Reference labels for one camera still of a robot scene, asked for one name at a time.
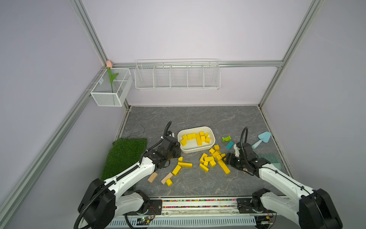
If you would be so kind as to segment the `long yellow block diagonal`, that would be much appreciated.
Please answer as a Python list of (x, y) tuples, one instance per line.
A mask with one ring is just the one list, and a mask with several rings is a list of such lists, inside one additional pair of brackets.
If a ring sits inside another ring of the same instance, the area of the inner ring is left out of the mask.
[(222, 168), (222, 170), (224, 171), (224, 173), (226, 175), (231, 173), (230, 169), (228, 168), (228, 166), (225, 164), (225, 162), (223, 160), (218, 160), (218, 164), (220, 165), (220, 167)]

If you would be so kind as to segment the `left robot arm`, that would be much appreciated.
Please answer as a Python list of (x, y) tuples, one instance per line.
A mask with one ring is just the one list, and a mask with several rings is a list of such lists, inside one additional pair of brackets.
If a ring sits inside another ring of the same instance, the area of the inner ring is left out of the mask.
[(106, 180), (93, 180), (77, 209), (79, 215), (73, 227), (79, 228), (81, 221), (85, 220), (87, 229), (104, 229), (116, 216), (129, 212), (145, 213), (149, 197), (140, 190), (129, 195), (125, 192), (144, 177), (164, 168), (172, 158), (180, 157), (180, 145), (177, 138), (165, 135), (128, 169)]

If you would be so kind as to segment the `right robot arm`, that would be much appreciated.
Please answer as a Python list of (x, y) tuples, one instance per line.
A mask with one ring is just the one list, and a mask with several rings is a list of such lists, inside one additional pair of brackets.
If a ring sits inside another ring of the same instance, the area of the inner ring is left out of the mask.
[(282, 192), (280, 197), (262, 188), (252, 194), (247, 205), (256, 213), (274, 211), (302, 229), (341, 229), (343, 223), (331, 196), (323, 189), (312, 189), (278, 170), (270, 161), (257, 157), (249, 143), (237, 143), (224, 162), (232, 168), (256, 176)]

